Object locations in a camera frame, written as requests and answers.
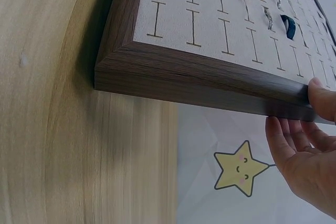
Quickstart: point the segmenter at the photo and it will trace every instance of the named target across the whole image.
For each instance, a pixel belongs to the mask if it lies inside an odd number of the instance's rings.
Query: wooden table
[[[176,105],[95,91],[111,0],[0,0],[0,223],[173,223]]]

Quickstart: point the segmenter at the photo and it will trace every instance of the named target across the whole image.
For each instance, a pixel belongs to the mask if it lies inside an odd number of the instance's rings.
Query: finger
[[[288,145],[279,120],[273,116],[266,119],[266,137],[274,162],[283,173],[287,160],[295,151]]]
[[[321,153],[320,150],[311,147],[310,142],[304,133],[300,121],[288,121],[290,135],[293,138],[296,149],[300,152]]]
[[[313,78],[309,82],[308,97],[320,117],[331,122],[336,121],[336,92],[324,89],[320,80]]]
[[[281,125],[283,136],[285,137],[288,145],[290,147],[292,147],[294,151],[296,151],[294,141],[292,139],[292,136],[290,135],[288,120],[287,119],[279,119],[279,122],[280,122],[280,125]]]
[[[301,122],[302,129],[308,140],[322,152],[336,148],[336,138],[325,134],[315,123]]]

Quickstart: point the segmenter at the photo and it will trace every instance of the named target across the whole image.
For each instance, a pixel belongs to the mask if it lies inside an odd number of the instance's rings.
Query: wooden frame
[[[96,89],[327,123],[309,105],[307,85],[234,63],[133,41],[139,3],[113,0],[95,67]]]

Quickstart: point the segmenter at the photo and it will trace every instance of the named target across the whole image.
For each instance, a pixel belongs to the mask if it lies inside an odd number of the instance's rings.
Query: hand
[[[317,114],[336,122],[336,92],[314,78],[308,95]],[[326,135],[315,123],[269,117],[266,137],[292,192],[336,219],[336,136]]]

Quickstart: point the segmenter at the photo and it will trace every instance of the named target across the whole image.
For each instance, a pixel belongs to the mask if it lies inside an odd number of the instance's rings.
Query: cartoon star face
[[[238,187],[247,197],[252,195],[255,176],[265,171],[269,165],[252,158],[249,141],[245,141],[234,154],[214,154],[222,169],[215,189]]]

